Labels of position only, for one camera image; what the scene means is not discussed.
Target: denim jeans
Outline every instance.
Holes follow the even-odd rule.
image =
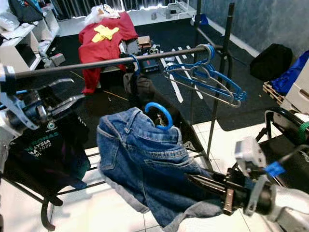
[[[138,108],[104,116],[98,126],[99,169],[134,209],[151,210],[166,232],[176,232],[185,218],[222,213],[219,197],[191,183],[185,174],[209,173],[182,147],[177,127],[155,127]]]

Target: black bag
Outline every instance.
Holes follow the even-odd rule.
[[[277,79],[288,70],[293,53],[290,48],[273,43],[250,64],[250,74],[262,81]]]
[[[21,23],[33,23],[43,19],[43,13],[32,0],[9,0],[12,13]]]

